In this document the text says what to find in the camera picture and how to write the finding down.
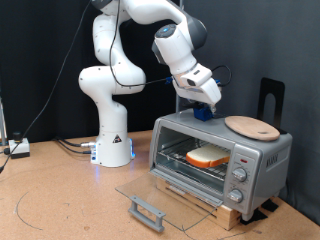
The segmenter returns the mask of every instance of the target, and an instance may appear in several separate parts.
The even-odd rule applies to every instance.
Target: metal rack
[[[224,181],[227,173],[228,163],[222,163],[216,167],[211,168],[199,168],[191,165],[188,161],[186,161],[186,155],[188,152],[209,145],[210,143],[202,141],[200,139],[189,138],[183,142],[170,146],[168,148],[162,149],[158,152],[158,154],[166,157],[168,160],[174,160],[181,164],[187,165],[190,168],[196,169],[202,173],[205,173],[213,178],[219,179],[220,181]],[[221,150],[230,154],[230,150],[226,148],[222,148],[220,146],[214,145]]]

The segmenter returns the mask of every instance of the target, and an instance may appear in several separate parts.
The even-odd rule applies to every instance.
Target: wooden cutting board
[[[280,136],[274,127],[250,117],[231,116],[225,119],[225,123],[233,131],[253,139],[273,141]]]

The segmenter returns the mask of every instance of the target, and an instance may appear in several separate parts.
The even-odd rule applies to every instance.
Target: control knob
[[[232,175],[238,179],[240,182],[243,182],[247,179],[247,173],[243,168],[237,168],[232,172]]]
[[[234,189],[229,192],[227,197],[236,203],[240,203],[243,199],[242,192],[240,192],[238,189]]]

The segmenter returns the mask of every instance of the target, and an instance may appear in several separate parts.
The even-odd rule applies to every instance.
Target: bread slice
[[[187,153],[186,160],[200,168],[215,167],[221,163],[229,162],[230,153],[214,146],[207,145]]]

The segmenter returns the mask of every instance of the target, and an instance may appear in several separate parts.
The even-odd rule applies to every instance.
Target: power cord
[[[219,65],[219,66],[215,67],[214,69],[212,69],[211,72],[214,72],[215,70],[217,70],[219,68],[222,68],[222,67],[228,69],[228,71],[229,71],[229,80],[228,80],[228,82],[226,82],[224,84],[220,83],[219,87],[227,86],[231,82],[231,78],[232,78],[232,72],[231,72],[230,68],[227,65]]]
[[[59,137],[59,136],[56,136],[53,140],[56,140],[56,141],[62,141],[72,147],[81,147],[81,144],[77,144],[77,143],[71,143],[71,142],[68,142],[67,140],[64,140],[63,138]]]
[[[73,44],[74,44],[74,42],[75,42],[75,39],[76,39],[76,37],[77,37],[77,35],[78,35],[78,32],[79,32],[79,30],[80,30],[80,27],[81,27],[81,25],[82,25],[83,17],[84,17],[84,15],[85,15],[85,13],[86,13],[86,11],[87,11],[90,3],[91,3],[91,0],[89,0],[86,8],[84,9],[84,11],[83,11],[83,13],[82,13],[82,16],[81,16],[81,19],[80,19],[80,23],[79,23],[78,29],[77,29],[74,37],[73,37],[73,40],[72,40],[71,46],[70,46],[70,48],[69,48],[69,51],[67,52],[67,55],[66,55],[65,58],[64,58],[64,61],[63,61],[63,63],[62,63],[61,69],[60,69],[60,72],[59,72],[58,77],[57,77],[57,80],[56,80],[56,82],[55,82],[55,84],[54,84],[54,86],[53,86],[53,88],[52,88],[52,90],[51,90],[51,93],[50,93],[50,95],[49,95],[49,98],[48,98],[46,104],[44,105],[44,107],[42,108],[42,110],[40,111],[40,113],[38,114],[38,116],[32,121],[32,123],[30,124],[30,126],[29,126],[29,127],[27,128],[27,130],[24,132],[24,134],[23,134],[23,136],[22,136],[22,139],[27,135],[27,133],[29,132],[30,128],[31,128],[31,127],[33,126],[33,124],[38,120],[38,118],[40,117],[40,115],[43,113],[43,111],[44,111],[44,110],[46,109],[46,107],[48,106],[48,103],[49,103],[49,101],[51,100],[51,97],[52,97],[52,95],[53,95],[53,92],[54,92],[54,90],[55,90],[55,88],[56,88],[56,86],[57,86],[57,83],[58,83],[59,79],[60,79],[62,70],[63,70],[64,65],[65,65],[65,63],[66,63],[66,60],[67,60],[67,58],[68,58],[68,56],[69,56],[69,54],[70,54],[70,52],[71,52],[71,49],[72,49]],[[18,144],[15,146],[15,148],[10,152],[10,154],[9,154],[9,156],[7,157],[7,160],[5,161],[5,163],[3,164],[3,166],[0,167],[0,174],[2,173],[4,167],[7,165],[7,162],[9,161],[9,158],[12,156],[13,152],[16,150],[16,148],[17,148],[20,144],[21,144],[21,142],[18,143]]]
[[[83,152],[78,152],[78,151],[75,151],[69,147],[67,147],[66,145],[64,145],[60,140],[58,139],[55,139],[58,143],[60,143],[64,148],[68,149],[69,151],[71,152],[74,152],[74,153],[79,153],[79,154],[91,154],[91,151],[83,151]]]
[[[133,85],[124,85],[124,84],[121,84],[121,83],[118,81],[116,75],[115,75],[114,72],[113,72],[112,66],[111,66],[111,63],[112,63],[112,62],[111,62],[111,52],[112,52],[112,48],[113,48],[114,42],[115,42],[116,37],[117,37],[119,15],[120,15],[120,0],[119,0],[119,3],[118,3],[118,14],[117,14],[117,21],[116,21],[116,29],[115,29],[114,37],[113,37],[112,44],[111,44],[111,47],[110,47],[110,52],[109,52],[110,70],[111,70],[111,73],[112,73],[112,76],[113,76],[114,80],[115,80],[121,87],[137,87],[137,86],[143,86],[143,85],[148,85],[148,84],[157,83],[157,82],[163,82],[163,81],[171,82],[171,81],[172,81],[172,77],[168,77],[168,78],[160,79],[160,80],[155,80],[155,81],[147,82],[147,83],[133,84]]]

